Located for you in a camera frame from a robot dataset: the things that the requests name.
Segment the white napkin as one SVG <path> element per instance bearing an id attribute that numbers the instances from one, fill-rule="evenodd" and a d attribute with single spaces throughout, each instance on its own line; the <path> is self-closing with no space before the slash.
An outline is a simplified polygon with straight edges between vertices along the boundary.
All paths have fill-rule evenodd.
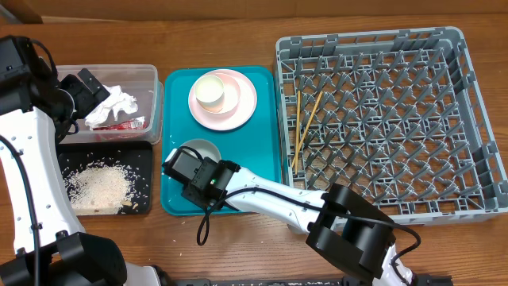
<path id="1" fill-rule="evenodd" d="M 85 117 L 85 125 L 91 129 L 106 122 L 110 111 L 113 112 L 115 121 L 118 120 L 120 111 L 124 111 L 126 114 L 133 114 L 138 111 L 137 100 L 132 95 L 125 93 L 120 85 L 112 87 L 104 85 L 103 87 L 110 95 Z"/>

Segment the grey bowl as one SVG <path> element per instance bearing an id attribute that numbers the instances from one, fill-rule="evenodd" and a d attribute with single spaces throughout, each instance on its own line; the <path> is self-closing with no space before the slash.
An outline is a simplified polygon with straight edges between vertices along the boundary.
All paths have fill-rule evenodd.
<path id="1" fill-rule="evenodd" d="M 181 147 L 189 152 L 193 157 L 202 160 L 209 157 L 211 160 L 218 162 L 221 159 L 219 149 L 210 141 L 204 139 L 192 139 L 184 142 Z"/>

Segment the red snack wrapper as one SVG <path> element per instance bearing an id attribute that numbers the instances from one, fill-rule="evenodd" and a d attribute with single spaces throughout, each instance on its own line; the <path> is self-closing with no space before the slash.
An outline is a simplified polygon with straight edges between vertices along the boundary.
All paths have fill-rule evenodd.
<path id="1" fill-rule="evenodd" d="M 91 130 L 135 130 L 145 129 L 147 127 L 145 116 L 133 118 L 125 122 L 113 124 L 111 126 L 98 126 L 91 128 Z"/>

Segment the rice grains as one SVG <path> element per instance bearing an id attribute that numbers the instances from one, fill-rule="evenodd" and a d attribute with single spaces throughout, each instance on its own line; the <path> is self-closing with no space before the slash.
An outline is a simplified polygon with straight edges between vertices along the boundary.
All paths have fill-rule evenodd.
<path id="1" fill-rule="evenodd" d="M 63 178 L 72 209 L 77 215 L 115 215 L 131 207 L 138 175 L 122 164 L 92 162 Z"/>

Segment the wooden chopstick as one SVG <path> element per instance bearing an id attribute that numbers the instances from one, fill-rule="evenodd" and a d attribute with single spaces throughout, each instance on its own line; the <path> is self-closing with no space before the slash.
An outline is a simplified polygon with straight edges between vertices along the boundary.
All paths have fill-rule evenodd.
<path id="1" fill-rule="evenodd" d="M 299 143 L 300 143 L 300 114 L 301 114 L 301 91 L 297 92 L 297 113 L 296 113 L 296 130 L 295 130 L 295 150 L 294 150 L 294 160 L 293 160 L 293 169 L 294 174 L 298 175 L 298 155 L 299 155 Z"/>
<path id="2" fill-rule="evenodd" d="M 312 121 L 314 120 L 314 115 L 316 114 L 317 112 L 317 109 L 319 107 L 319 104 L 320 104 L 320 101 L 321 101 L 321 97 L 323 95 L 323 91 L 320 91 L 318 96 L 317 96 L 317 99 L 314 103 L 314 107 L 312 109 L 312 112 L 310 114 L 310 118 L 309 118 L 309 121 L 307 122 L 306 124 L 306 128 L 304 129 L 304 134 L 301 136 L 301 138 L 299 139 L 299 142 L 298 142 L 298 145 L 297 145 L 297 149 L 295 150 L 296 151 L 296 154 L 295 154 L 295 158 L 293 160 L 293 163 L 292 163 L 292 167 L 294 168 L 294 170 L 297 172 L 298 171 L 298 155 L 300 153 L 300 150 L 303 146 L 303 143 L 304 143 L 304 140 L 306 138 L 306 135 L 309 131 L 309 128 L 310 128 L 310 125 L 312 123 Z"/>

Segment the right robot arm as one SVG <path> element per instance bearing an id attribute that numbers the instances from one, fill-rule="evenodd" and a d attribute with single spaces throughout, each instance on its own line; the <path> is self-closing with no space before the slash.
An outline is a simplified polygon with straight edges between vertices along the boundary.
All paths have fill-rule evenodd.
<path id="1" fill-rule="evenodd" d="M 420 242 L 398 251 L 394 230 L 414 231 L 353 190 L 332 184 L 306 191 L 258 176 L 230 160 L 214 161 L 190 147 L 173 149 L 164 175 L 183 185 L 183 197 L 204 211 L 197 243 L 204 245 L 210 215 L 223 207 L 254 212 L 286 223 L 306 235 L 306 244 L 342 272 L 368 285 L 414 285 L 416 275 L 400 258 Z"/>

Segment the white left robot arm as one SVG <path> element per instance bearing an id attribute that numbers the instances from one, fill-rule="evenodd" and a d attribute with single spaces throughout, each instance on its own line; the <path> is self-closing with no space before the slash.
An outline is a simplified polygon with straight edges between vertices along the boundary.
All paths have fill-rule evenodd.
<path id="1" fill-rule="evenodd" d="M 108 97 L 88 71 L 58 76 L 43 45 L 1 39 L 1 163 L 13 209 L 15 258 L 5 285 L 169 285 L 160 267 L 125 261 L 116 243 L 87 234 L 67 197 L 57 145 Z"/>

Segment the clear plastic waste bin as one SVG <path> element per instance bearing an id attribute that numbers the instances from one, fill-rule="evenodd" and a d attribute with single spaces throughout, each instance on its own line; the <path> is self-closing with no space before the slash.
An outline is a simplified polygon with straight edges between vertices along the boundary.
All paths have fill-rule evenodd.
<path id="1" fill-rule="evenodd" d="M 113 124 L 128 121 L 133 118 L 145 116 L 147 127 L 135 130 L 91 130 L 85 125 L 85 120 L 79 123 L 79 132 L 65 137 L 64 144 L 93 143 L 102 141 L 147 141 L 156 144 L 161 138 L 162 132 L 162 108 L 164 105 L 163 84 L 159 81 L 158 71 L 151 64 L 89 64 L 83 65 L 59 65 L 59 79 L 72 74 L 77 75 L 83 68 L 88 69 L 95 78 L 112 87 L 120 85 L 121 89 L 132 95 L 137 100 L 138 111 L 126 114 L 118 113 L 118 120 L 114 120 L 113 112 L 110 111 L 106 122 L 99 126 L 111 126 Z"/>

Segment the grey dishwasher rack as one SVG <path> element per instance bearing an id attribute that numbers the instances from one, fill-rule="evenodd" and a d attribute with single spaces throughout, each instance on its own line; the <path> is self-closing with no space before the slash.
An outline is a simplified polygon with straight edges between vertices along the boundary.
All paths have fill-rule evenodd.
<path id="1" fill-rule="evenodd" d="M 507 211 L 502 164 L 456 27 L 283 37 L 275 45 L 282 180 L 341 184 L 396 222 L 482 222 Z M 323 91 L 298 155 L 300 138 Z"/>

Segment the teal serving tray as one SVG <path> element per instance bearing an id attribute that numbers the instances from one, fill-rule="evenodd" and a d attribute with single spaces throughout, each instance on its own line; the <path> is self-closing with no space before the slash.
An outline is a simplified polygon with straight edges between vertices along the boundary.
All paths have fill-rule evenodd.
<path id="1" fill-rule="evenodd" d="M 188 106 L 188 97 L 194 82 L 212 70 L 181 69 L 166 78 L 161 159 L 165 160 L 173 149 L 186 141 L 204 139 L 218 147 L 224 160 L 231 160 L 265 179 L 280 183 L 282 167 L 272 74 L 261 66 L 234 68 L 245 75 L 256 89 L 256 109 L 243 126 L 219 132 L 198 123 Z"/>

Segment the black plastic tray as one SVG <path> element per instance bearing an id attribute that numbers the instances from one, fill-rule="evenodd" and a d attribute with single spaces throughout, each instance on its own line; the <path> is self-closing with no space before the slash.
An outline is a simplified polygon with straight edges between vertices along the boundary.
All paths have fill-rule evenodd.
<path id="1" fill-rule="evenodd" d="M 118 141 L 59 145 L 57 159 L 63 178 L 71 171 L 81 171 L 92 162 L 107 166 L 122 164 L 129 166 L 137 175 L 135 195 L 131 207 L 123 207 L 117 214 L 97 215 L 142 215 L 152 207 L 152 145 L 147 141 Z"/>

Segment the pink plate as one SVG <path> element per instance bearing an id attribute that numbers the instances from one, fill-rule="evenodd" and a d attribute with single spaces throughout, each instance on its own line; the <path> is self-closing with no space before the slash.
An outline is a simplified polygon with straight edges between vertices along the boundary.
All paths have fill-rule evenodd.
<path id="1" fill-rule="evenodd" d="M 216 130 L 216 131 L 227 131 L 236 129 L 246 123 L 247 120 L 253 115 L 256 104 L 257 104 L 257 93 L 253 86 L 253 83 L 242 73 L 234 71 L 232 69 L 215 69 L 209 71 L 206 74 L 222 72 L 226 75 L 231 75 L 240 86 L 240 101 L 233 112 L 229 114 L 210 114 L 203 110 L 195 96 L 194 96 L 194 85 L 190 89 L 188 97 L 188 106 L 194 119 L 202 126 Z"/>

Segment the cream cup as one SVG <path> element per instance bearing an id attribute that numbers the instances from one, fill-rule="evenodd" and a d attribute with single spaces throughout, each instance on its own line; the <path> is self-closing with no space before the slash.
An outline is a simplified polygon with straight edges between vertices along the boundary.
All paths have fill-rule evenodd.
<path id="1" fill-rule="evenodd" d="M 215 75 L 204 75 L 194 85 L 199 105 L 211 113 L 218 113 L 224 104 L 224 83 Z"/>

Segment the pink bowl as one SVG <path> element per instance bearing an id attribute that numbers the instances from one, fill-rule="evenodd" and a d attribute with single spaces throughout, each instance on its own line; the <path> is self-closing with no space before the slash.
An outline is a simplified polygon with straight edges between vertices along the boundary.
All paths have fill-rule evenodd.
<path id="1" fill-rule="evenodd" d="M 231 76 L 226 75 L 222 72 L 214 72 L 206 75 L 215 75 L 219 77 L 224 83 L 224 104 L 222 110 L 218 113 L 211 113 L 206 110 L 206 112 L 210 114 L 229 114 L 233 112 L 233 110 L 237 107 L 240 101 L 240 86 L 238 82 Z"/>

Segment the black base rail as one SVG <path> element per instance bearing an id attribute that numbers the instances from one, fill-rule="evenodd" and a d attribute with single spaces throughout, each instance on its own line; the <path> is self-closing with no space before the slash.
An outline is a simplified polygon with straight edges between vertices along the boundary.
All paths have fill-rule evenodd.
<path id="1" fill-rule="evenodd" d="M 176 280 L 177 286 L 366 286 L 356 278 L 344 276 L 328 280 L 221 280 L 208 279 Z M 453 286 L 450 276 L 418 276 L 414 285 L 417 286 Z"/>

